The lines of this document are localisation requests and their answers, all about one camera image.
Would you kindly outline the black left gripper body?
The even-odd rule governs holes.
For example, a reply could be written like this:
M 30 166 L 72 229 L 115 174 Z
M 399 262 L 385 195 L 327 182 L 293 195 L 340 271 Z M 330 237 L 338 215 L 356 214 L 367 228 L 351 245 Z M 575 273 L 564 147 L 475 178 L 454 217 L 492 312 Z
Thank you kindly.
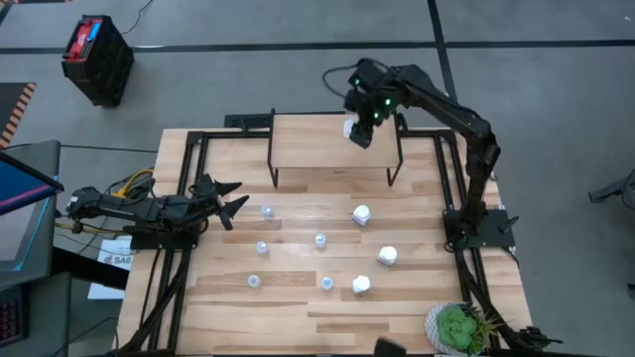
M 214 181 L 209 174 L 205 174 L 190 187 L 191 197 L 177 194 L 163 197 L 161 229 L 184 230 L 200 224 L 211 215 L 220 219 L 223 196 L 215 192 Z

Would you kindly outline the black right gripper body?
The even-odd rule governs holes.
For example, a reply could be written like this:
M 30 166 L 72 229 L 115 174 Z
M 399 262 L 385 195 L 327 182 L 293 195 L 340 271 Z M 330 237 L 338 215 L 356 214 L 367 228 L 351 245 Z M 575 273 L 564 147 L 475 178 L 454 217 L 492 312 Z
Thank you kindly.
M 392 89 L 364 89 L 353 81 L 345 94 L 345 109 L 367 125 L 381 126 L 392 112 Z

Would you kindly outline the wooden shelf black legs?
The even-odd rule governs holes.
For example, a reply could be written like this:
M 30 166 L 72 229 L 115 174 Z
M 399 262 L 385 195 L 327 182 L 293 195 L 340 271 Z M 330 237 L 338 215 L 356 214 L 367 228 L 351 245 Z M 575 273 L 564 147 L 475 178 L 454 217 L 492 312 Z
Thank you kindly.
M 391 116 L 363 149 L 345 136 L 354 115 L 338 113 L 271 115 L 267 166 L 272 184 L 280 169 L 384 169 L 389 185 L 403 165 L 399 126 Z

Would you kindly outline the black power strip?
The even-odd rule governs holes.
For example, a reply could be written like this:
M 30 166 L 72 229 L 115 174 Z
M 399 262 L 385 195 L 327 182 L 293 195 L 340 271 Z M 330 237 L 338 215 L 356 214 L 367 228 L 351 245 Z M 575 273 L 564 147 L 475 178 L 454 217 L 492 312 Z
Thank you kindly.
M 271 113 L 261 114 L 228 114 L 224 117 L 224 128 L 237 128 L 243 131 L 270 128 Z

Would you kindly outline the white paper sign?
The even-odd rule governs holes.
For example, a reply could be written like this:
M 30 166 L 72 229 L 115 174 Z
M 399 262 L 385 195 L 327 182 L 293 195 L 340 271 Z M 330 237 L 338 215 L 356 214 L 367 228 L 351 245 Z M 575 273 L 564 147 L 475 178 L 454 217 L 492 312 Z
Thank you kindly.
M 114 240 L 102 241 L 97 260 L 100 263 L 129 271 L 134 260 L 134 253 L 130 248 L 131 239 L 131 236 L 121 236 Z M 87 298 L 90 300 L 114 300 L 124 299 L 124 296 L 124 290 L 91 283 Z

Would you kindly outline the black crate red blue top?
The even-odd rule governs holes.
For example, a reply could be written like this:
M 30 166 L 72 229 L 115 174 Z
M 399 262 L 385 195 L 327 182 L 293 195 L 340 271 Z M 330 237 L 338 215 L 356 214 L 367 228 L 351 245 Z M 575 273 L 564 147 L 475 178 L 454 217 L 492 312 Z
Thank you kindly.
M 68 40 L 63 74 L 95 106 L 117 107 L 135 61 L 132 48 L 106 15 L 83 15 Z

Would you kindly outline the computer monitor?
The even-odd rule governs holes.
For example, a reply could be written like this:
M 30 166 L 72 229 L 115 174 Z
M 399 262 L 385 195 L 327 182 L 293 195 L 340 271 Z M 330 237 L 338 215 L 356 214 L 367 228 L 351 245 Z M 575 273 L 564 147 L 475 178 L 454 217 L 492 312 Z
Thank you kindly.
M 57 140 L 0 151 L 0 291 L 51 271 L 60 153 Z

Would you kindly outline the white grey patterned pot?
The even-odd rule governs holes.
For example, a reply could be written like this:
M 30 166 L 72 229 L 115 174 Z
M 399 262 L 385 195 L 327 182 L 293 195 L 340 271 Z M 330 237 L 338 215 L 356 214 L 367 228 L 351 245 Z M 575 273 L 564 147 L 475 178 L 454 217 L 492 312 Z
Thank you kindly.
M 442 354 L 469 357 L 473 336 L 477 329 L 475 317 L 467 312 L 464 303 L 445 302 L 434 306 L 425 319 L 428 340 Z

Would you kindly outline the black hazard-striped floor mat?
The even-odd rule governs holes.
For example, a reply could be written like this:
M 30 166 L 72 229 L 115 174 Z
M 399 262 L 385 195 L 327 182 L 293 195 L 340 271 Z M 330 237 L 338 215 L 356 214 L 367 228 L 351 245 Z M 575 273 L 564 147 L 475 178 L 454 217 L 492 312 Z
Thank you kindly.
M 0 151 L 11 146 L 36 88 L 35 82 L 0 82 Z

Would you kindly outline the green succulent plant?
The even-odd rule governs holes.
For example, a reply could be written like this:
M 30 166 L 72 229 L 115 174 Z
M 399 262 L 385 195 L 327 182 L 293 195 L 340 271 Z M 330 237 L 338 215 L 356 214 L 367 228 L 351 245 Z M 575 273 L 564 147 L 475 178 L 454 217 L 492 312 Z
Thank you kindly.
M 501 325 L 496 317 L 471 303 L 451 304 L 437 315 L 441 344 L 468 356 L 484 352 Z

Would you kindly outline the black keyboard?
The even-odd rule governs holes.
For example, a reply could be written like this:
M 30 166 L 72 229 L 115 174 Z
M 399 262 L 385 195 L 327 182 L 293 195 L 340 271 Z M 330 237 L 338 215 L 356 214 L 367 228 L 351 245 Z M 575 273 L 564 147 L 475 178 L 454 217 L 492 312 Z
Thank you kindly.
M 24 286 L 0 291 L 0 348 L 28 336 L 28 293 Z

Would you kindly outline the black aluminium table frame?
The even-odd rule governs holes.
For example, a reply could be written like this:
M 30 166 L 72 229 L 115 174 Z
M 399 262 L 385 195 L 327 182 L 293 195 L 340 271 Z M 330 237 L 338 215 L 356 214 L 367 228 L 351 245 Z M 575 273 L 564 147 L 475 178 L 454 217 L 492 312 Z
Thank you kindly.
M 382 336 L 412 353 L 431 352 L 427 313 L 461 298 L 442 220 L 460 197 L 453 169 L 440 170 L 455 148 L 442 138 L 404 139 L 392 185 L 383 170 L 284 170 L 273 185 L 268 147 L 264 137 L 211 135 L 206 169 L 240 181 L 249 199 L 231 231 L 211 221 L 191 253 L 177 353 L 368 354 Z M 263 205 L 273 218 L 263 216 Z M 370 209 L 365 226 L 352 219 L 358 205 Z M 268 254 L 257 252 L 260 241 Z M 377 260 L 384 246 L 397 250 L 392 266 Z M 247 284 L 250 275 L 259 288 Z M 371 289 L 355 295 L 351 282 L 360 275 Z M 330 291 L 321 288 L 325 277 Z

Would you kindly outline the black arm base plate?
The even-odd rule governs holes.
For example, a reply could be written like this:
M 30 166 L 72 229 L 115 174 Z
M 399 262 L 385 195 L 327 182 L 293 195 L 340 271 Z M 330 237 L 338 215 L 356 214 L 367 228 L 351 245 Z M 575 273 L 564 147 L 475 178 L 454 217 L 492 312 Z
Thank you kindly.
M 196 229 L 171 230 L 146 226 L 126 226 L 124 231 L 132 236 L 133 250 L 187 250 L 197 245 L 199 233 Z
M 487 209 L 477 230 L 468 233 L 459 225 L 458 212 L 446 211 L 443 214 L 446 241 L 452 251 L 482 247 L 508 249 L 515 246 L 512 226 L 518 219 L 518 216 L 509 217 L 506 210 Z

